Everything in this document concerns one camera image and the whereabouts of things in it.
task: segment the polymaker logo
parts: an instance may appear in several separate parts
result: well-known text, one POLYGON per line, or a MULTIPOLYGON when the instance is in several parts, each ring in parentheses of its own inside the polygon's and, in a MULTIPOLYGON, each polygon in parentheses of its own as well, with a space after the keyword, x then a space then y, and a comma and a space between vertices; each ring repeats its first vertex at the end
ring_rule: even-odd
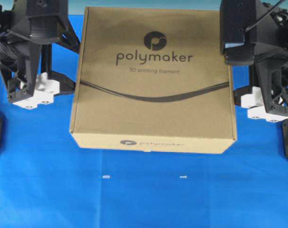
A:
POLYGON ((133 146, 133 145, 136 145, 137 143, 135 141, 131 141, 131 140, 124 140, 124 141, 121 141, 121 144, 124 144, 127 146, 133 146))
POLYGON ((159 51, 167 44, 166 36, 161 32, 150 32, 144 38, 145 46, 152 51, 159 51))

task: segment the cardboard box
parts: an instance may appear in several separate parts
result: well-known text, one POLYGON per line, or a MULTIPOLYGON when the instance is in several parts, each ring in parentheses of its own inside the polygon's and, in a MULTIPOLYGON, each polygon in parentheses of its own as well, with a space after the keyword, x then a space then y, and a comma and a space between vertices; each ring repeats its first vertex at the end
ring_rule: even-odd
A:
POLYGON ((83 148, 223 153, 231 82, 219 12, 86 8, 71 134, 83 148))

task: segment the cable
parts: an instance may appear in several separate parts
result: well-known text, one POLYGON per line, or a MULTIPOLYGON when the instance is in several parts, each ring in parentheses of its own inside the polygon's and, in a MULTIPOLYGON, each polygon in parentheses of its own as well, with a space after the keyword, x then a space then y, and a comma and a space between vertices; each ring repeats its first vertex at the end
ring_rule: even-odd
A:
POLYGON ((262 17, 260 17, 253 25, 248 26, 245 29, 245 33, 252 30, 254 27, 256 27, 258 24, 260 24, 269 14, 271 14, 277 7, 279 7, 283 2, 286 0, 279 1, 276 5, 274 5, 266 14, 264 14, 262 17))

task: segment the white mount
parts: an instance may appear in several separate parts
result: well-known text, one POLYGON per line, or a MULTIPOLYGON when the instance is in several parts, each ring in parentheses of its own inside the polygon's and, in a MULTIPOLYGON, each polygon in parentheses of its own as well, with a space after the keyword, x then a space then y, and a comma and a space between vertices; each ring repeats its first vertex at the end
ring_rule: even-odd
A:
POLYGON ((267 122, 280 122, 288 119, 286 116, 266 113, 263 102, 262 92, 259 87, 252 87, 252 94, 246 94, 241 97, 242 108, 248 108, 247 116, 250 119, 265 119, 267 122))
POLYGON ((33 97, 13 103, 22 108, 35 109, 38 105, 47 105, 54 102, 54 95, 60 93, 60 83, 48 79, 48 73, 37 76, 33 97))

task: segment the blue tablecloth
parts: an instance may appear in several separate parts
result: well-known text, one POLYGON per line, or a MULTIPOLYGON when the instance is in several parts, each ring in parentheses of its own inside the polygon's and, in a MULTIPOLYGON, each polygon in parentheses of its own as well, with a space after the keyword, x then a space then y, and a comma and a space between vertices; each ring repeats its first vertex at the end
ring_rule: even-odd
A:
MULTIPOLYGON (((83 17, 71 21, 81 37, 83 17)), ((75 80, 77 61, 54 45, 55 71, 75 80)), ((248 83, 246 67, 233 72, 235 87, 248 83)), ((24 110, 0 78, 0 228, 288 228, 279 123, 237 107, 239 139, 223 155, 88 150, 68 131, 72 101, 24 110)))

